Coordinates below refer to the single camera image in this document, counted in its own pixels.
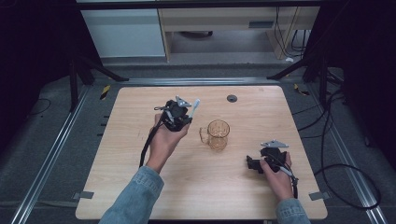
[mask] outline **human hand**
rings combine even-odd
[[[154,125],[158,123],[160,118],[161,114],[155,115]],[[190,124],[187,124],[179,132],[171,132],[166,126],[161,125],[149,145],[150,153],[146,165],[159,174],[168,158],[174,152],[177,143],[186,136],[189,128]]]
[[[291,167],[289,152],[286,153],[286,164]],[[293,198],[290,177],[283,171],[274,173],[265,160],[260,160],[260,165],[262,166],[270,188],[277,199],[281,202],[285,199]]]

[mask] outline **metal frame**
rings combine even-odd
[[[90,90],[90,86],[84,86],[81,90],[80,94],[80,101],[77,104],[76,109],[73,112],[70,112],[67,116],[66,121],[64,122],[64,126],[62,127],[61,131],[59,132],[52,148],[49,151],[47,158],[44,160],[43,165],[41,166],[40,170],[38,171],[37,176],[35,177],[35,181],[33,182],[32,186],[29,188],[27,194],[23,198],[23,201],[19,205],[17,211],[15,212],[11,223],[25,223],[27,218],[29,217],[30,213],[32,212],[35,203],[37,202],[38,196],[41,193],[41,190],[44,188],[44,185],[47,182],[48,177],[50,176],[50,172],[58,159],[59,154],[64,147],[64,143],[70,134],[71,129],[78,117],[79,112],[84,104],[86,99],[87,93]]]
[[[276,85],[281,80],[269,80],[265,77],[180,77],[180,78],[130,78],[118,82],[127,86],[231,86],[231,85]]]
[[[196,7],[320,7],[342,0],[201,0],[201,1],[150,1],[150,2],[95,2],[55,4],[61,9],[116,10],[149,8],[196,8]]]

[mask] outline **denim sleeve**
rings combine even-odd
[[[152,207],[163,189],[163,180],[147,166],[139,168],[99,223],[148,223]]]
[[[311,223],[299,200],[291,198],[277,205],[276,217],[279,224]]]

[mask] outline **cable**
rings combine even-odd
[[[43,113],[44,111],[46,111],[46,110],[48,110],[50,108],[51,102],[50,102],[49,99],[44,99],[43,98],[43,99],[38,99],[38,100],[47,101],[49,104],[47,105],[47,107],[45,109],[43,109],[41,111],[38,111],[38,112],[35,112],[35,113],[30,113],[29,115],[38,115],[38,114],[41,114],[41,113]]]
[[[303,35],[303,45],[300,46],[300,47],[296,47],[296,46],[293,45],[293,44],[294,44],[294,40],[297,39],[297,38],[296,38],[296,37],[297,37],[297,33],[298,33],[298,30],[294,31],[294,35],[293,35],[293,38],[292,38],[292,40],[291,40],[291,48],[292,48],[294,51],[297,51],[297,52],[304,52],[304,51],[305,51],[305,36],[306,36],[306,30],[304,30],[304,35]]]
[[[298,57],[299,55],[293,55],[293,54],[288,53],[287,47],[285,46],[285,41],[283,40],[282,32],[280,31],[280,26],[279,26],[278,19],[279,19],[279,7],[276,7],[276,22],[275,22],[275,26],[274,26],[274,36],[275,36],[277,44],[280,46],[280,48],[282,49],[283,54],[285,54],[286,56],[291,57],[291,58]],[[277,29],[279,31],[279,35],[280,35],[280,38],[281,38],[282,42],[280,42],[279,39],[277,39],[276,27],[277,27]]]
[[[144,163],[145,157],[146,157],[146,153],[149,149],[149,144],[151,143],[152,139],[154,138],[155,133],[158,131],[158,129],[161,127],[161,125],[163,125],[162,121],[163,121],[164,114],[165,114],[165,112],[163,111],[163,113],[161,114],[160,120],[158,120],[157,124],[155,125],[155,127],[153,127],[151,129],[151,132],[148,135],[148,139],[146,140],[146,143],[142,149],[142,153],[140,154],[139,167],[143,166],[143,163]]]
[[[288,172],[285,172],[283,169],[281,169],[282,172],[285,172],[285,174],[287,174],[290,177],[291,186],[293,187],[293,196],[294,196],[295,199],[298,199],[298,189],[297,189],[298,178],[295,177],[293,171],[291,170],[291,167],[286,163],[286,161],[285,161],[285,163],[282,163],[275,156],[273,156],[271,154],[268,154],[268,156],[271,157],[274,161],[277,161],[277,163],[281,164],[281,165],[278,165],[279,168],[286,169],[286,171],[290,172],[288,174]]]
[[[334,97],[335,94],[338,94],[338,93],[340,93],[340,92],[341,92],[341,91],[336,91],[336,92],[331,96],[331,99]],[[341,201],[343,201],[344,203],[346,203],[346,204],[348,204],[348,205],[350,205],[350,206],[352,206],[352,207],[354,207],[354,208],[360,209],[360,210],[368,210],[368,209],[376,208],[376,207],[379,206],[379,204],[381,203],[382,195],[381,195],[380,190],[379,190],[378,187],[376,186],[374,180],[373,180],[370,176],[368,176],[366,173],[364,173],[361,169],[358,169],[358,168],[356,168],[356,167],[354,167],[354,166],[351,166],[351,165],[348,165],[348,164],[336,163],[336,164],[324,166],[324,135],[325,135],[325,132],[326,132],[327,123],[329,122],[330,116],[331,116],[331,105],[332,105],[332,100],[329,100],[328,106],[327,106],[327,108],[328,108],[328,110],[329,110],[329,113],[328,113],[328,115],[327,115],[327,118],[326,118],[326,121],[325,121],[325,125],[324,125],[324,127],[323,127],[322,136],[321,136],[321,144],[320,144],[320,167],[321,167],[321,168],[320,168],[320,170],[318,170],[317,172],[315,172],[315,175],[317,175],[317,174],[319,174],[319,173],[322,173],[322,174],[323,174],[323,179],[324,179],[324,181],[325,181],[326,186],[329,188],[329,190],[330,190],[337,198],[339,198],[339,199],[340,199]],[[328,181],[327,176],[326,176],[326,173],[325,173],[325,170],[331,169],[331,168],[333,168],[333,167],[338,167],[338,166],[345,166],[345,167],[347,167],[347,168],[356,170],[356,171],[360,172],[361,174],[363,174],[364,177],[365,177],[367,180],[370,181],[370,183],[372,184],[372,186],[375,188],[376,196],[377,196],[377,198],[376,198],[376,203],[375,203],[374,205],[371,205],[371,206],[360,206],[360,205],[356,205],[356,204],[354,204],[354,203],[351,203],[350,201],[348,201],[348,200],[346,200],[345,198],[341,197],[341,196],[330,186],[329,181]]]
[[[338,94],[338,93],[340,93],[340,92],[341,92],[340,90],[339,90],[339,91],[336,91],[333,95]],[[339,100],[339,99],[342,99],[342,98],[344,98],[344,96],[343,96],[343,97],[336,98],[336,99],[332,99],[332,96],[331,96],[331,97],[329,98],[328,104],[329,104],[329,103],[331,104],[333,101]],[[298,113],[304,112],[304,111],[306,111],[306,110],[308,110],[308,109],[312,109],[312,108],[314,108],[314,107],[316,107],[316,106],[318,106],[318,105],[311,106],[311,107],[309,107],[309,108],[307,108],[307,109],[304,109],[304,110],[302,110],[302,111],[296,112],[296,113],[294,113],[294,114],[298,114]],[[327,111],[328,111],[328,109],[325,108],[325,109],[323,110],[323,112],[322,112],[322,114],[320,115],[319,118],[317,118],[314,122],[312,122],[312,123],[310,123],[310,124],[304,126],[303,128],[298,129],[298,131],[302,131],[302,130],[305,130],[305,129],[307,129],[307,128],[310,128],[310,127],[314,126],[316,123],[318,123],[318,122],[320,121],[320,119],[326,114]]]
[[[332,123],[330,124],[329,128],[327,129],[326,133],[327,134],[330,130],[332,129]],[[315,135],[315,136],[306,136],[306,137],[300,137],[301,139],[307,139],[307,138],[317,138],[317,137],[321,137],[322,134],[320,135]]]

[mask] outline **wooden tabletop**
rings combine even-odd
[[[227,96],[237,97],[235,103]],[[151,219],[274,219],[276,198],[264,175],[249,170],[246,156],[260,158],[260,143],[288,144],[299,199],[309,218],[322,219],[322,200],[311,201],[318,185],[306,157],[283,91],[278,86],[133,87],[120,90],[98,148],[77,218],[99,219],[137,171],[141,150],[154,125],[155,106],[179,95],[193,104],[189,133],[163,167],[165,183]],[[228,145],[221,151],[201,142],[199,130],[210,121],[229,123]]]

